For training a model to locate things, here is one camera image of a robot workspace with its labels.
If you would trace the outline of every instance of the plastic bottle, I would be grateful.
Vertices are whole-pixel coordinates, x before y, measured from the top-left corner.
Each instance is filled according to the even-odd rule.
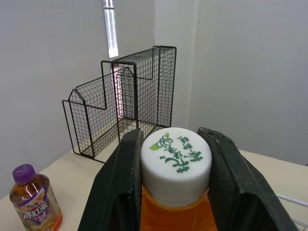
[[[182,128],[150,135],[141,148],[141,231],[217,231],[207,198],[212,155]]]
[[[27,231],[58,230],[62,213],[48,177],[36,174],[31,165],[13,171],[15,185],[10,192],[12,202]]]

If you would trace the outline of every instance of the wall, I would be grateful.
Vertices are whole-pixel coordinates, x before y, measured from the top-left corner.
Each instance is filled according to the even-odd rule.
[[[190,129],[308,163],[307,7],[306,0],[200,1]]]
[[[108,59],[101,0],[0,3],[0,198],[13,169],[39,172],[69,151],[62,99]]]
[[[177,47],[172,126],[188,128],[196,0],[156,0],[155,43]]]
[[[119,57],[155,45],[155,1],[114,0]]]

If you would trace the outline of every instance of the white bottle cap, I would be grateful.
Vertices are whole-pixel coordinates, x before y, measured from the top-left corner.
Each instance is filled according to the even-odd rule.
[[[211,165],[206,141],[183,128],[154,132],[141,148],[142,183],[155,201],[168,207],[184,207],[201,199]]]

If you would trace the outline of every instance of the purple bottle cap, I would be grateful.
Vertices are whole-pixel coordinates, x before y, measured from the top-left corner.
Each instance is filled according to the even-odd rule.
[[[13,177],[17,184],[25,184],[31,181],[36,175],[32,165],[20,165],[13,171]]]

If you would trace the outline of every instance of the wire mesh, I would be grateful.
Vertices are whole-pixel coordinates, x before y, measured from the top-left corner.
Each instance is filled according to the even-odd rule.
[[[102,76],[72,90],[68,101],[77,154],[94,158],[115,139],[141,128],[144,136],[171,126],[176,48],[154,46],[102,61]],[[104,75],[103,64],[110,74]]]

